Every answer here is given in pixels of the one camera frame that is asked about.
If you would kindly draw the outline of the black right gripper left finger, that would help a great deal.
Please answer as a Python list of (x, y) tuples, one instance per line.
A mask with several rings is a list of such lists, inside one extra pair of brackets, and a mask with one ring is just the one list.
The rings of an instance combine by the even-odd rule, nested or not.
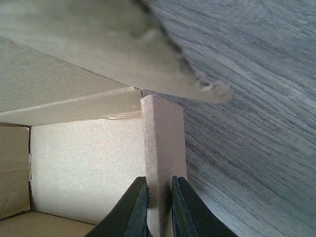
[(137, 177), (110, 213), (86, 237), (146, 237), (148, 186)]

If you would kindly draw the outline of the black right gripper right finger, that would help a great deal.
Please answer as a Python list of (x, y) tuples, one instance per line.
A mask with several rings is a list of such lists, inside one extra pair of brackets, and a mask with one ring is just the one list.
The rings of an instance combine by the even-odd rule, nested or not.
[(208, 209), (184, 177), (172, 177), (172, 224), (175, 237), (237, 237)]

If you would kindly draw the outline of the brown cardboard box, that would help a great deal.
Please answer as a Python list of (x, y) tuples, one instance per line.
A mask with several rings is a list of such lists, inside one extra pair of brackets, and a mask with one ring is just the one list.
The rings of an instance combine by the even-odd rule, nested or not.
[(1, 1), (1, 236), (85, 237), (145, 177), (147, 237), (174, 237), (184, 115), (162, 94), (232, 98), (149, 0)]

